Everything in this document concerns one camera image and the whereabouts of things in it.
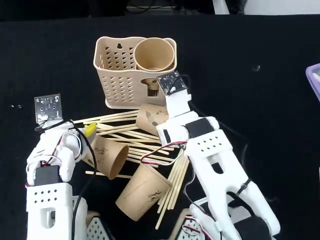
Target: table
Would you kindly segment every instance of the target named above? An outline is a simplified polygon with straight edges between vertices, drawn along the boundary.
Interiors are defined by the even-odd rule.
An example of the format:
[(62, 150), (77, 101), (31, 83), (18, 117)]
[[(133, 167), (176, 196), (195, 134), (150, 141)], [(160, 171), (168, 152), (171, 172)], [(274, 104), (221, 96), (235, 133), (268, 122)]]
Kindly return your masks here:
[[(270, 205), (281, 224), (278, 239), (317, 238), (320, 105), (305, 69), (320, 61), (319, 21), (320, 15), (126, 16), (1, 23), (2, 239), (25, 239), (27, 232), (26, 158), (39, 141), (34, 97), (61, 93), (65, 119), (117, 112), (106, 108), (93, 67), (101, 36), (175, 39), (177, 69), (192, 78), (193, 103), (248, 138), (247, 173), (276, 198)], [(239, 156), (243, 141), (227, 135)], [(88, 179), (85, 169), (76, 166), (74, 194)], [(189, 168), (185, 181), (190, 176)], [(89, 209), (119, 240), (167, 238), (186, 198), (180, 194), (156, 231), (156, 208), (133, 222), (116, 207), (127, 181), (97, 176), (84, 196)], [(204, 196), (199, 183), (189, 195)]]

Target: white plastic bracket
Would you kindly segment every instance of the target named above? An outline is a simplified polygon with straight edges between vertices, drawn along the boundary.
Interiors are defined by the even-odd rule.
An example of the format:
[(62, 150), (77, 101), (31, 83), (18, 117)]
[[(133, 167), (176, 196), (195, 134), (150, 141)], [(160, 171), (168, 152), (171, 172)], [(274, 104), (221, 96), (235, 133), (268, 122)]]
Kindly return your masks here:
[(186, 144), (185, 154), (197, 154), (199, 158), (207, 158), (225, 150), (232, 150), (224, 131), (219, 129), (207, 134), (191, 138)]

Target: brown paper cup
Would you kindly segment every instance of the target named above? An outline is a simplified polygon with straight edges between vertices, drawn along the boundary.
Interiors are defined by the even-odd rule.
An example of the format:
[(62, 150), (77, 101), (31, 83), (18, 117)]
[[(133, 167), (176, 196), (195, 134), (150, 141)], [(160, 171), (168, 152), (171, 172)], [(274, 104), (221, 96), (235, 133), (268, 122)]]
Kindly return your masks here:
[(172, 184), (153, 167), (140, 164), (115, 204), (138, 221)]
[(158, 135), (156, 126), (163, 124), (169, 118), (165, 106), (144, 104), (139, 108), (135, 125), (153, 135)]
[(167, 70), (175, 60), (174, 47), (158, 37), (139, 42), (134, 48), (133, 55), (137, 69), (149, 72)]
[[(98, 135), (95, 136), (91, 147), (94, 150), (97, 170), (110, 180), (114, 179), (126, 162), (129, 147)], [(88, 152), (82, 160), (94, 167), (91, 152)]]

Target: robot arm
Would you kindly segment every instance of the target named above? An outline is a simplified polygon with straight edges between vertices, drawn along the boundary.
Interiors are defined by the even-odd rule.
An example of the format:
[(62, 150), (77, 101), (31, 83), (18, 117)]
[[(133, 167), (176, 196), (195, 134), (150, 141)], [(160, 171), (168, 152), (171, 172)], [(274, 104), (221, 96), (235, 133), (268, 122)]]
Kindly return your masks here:
[[(218, 121), (212, 116), (199, 117), (190, 111), (188, 101), (191, 96), (178, 72), (160, 76), (158, 82), (165, 94), (169, 114), (169, 119), (156, 127), (161, 144), (187, 142), (184, 153), (192, 164), (215, 219), (208, 219), (207, 215), (191, 205), (190, 210), (199, 223), (213, 239), (219, 239), (220, 233), (223, 239), (248, 239), (241, 229), (235, 227), (228, 211), (227, 192), (233, 192), (251, 207), (259, 220), (263, 220), (262, 228), (268, 230), (269, 239), (278, 234), (278, 219), (257, 185), (249, 180), (224, 131), (219, 129)], [(212, 165), (215, 164), (220, 166), (222, 172), (214, 170)]]
[(54, 105), (60, 101), (58, 96), (35, 99), (37, 119), (45, 118), (45, 122), (36, 128), (43, 133), (27, 158), (28, 240), (71, 240), (72, 234), (75, 240), (87, 239), (88, 206), (84, 198), (73, 196), (68, 182), (76, 163), (89, 149), (87, 142), (96, 135), (96, 125), (75, 129), (72, 122), (63, 121), (61, 108)]

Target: beige plastic basket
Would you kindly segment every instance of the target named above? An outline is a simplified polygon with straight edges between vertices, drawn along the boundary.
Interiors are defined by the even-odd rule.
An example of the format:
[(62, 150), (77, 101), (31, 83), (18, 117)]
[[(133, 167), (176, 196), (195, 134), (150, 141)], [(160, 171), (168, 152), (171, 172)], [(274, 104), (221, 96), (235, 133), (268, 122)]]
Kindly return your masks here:
[(111, 109), (138, 109), (142, 104), (164, 106), (166, 99), (159, 90), (150, 90), (142, 80), (173, 72), (177, 67), (177, 44), (164, 38), (174, 49), (174, 63), (169, 70), (149, 72), (136, 70), (134, 49), (145, 37), (100, 37), (95, 45), (93, 65), (105, 94), (105, 104)]

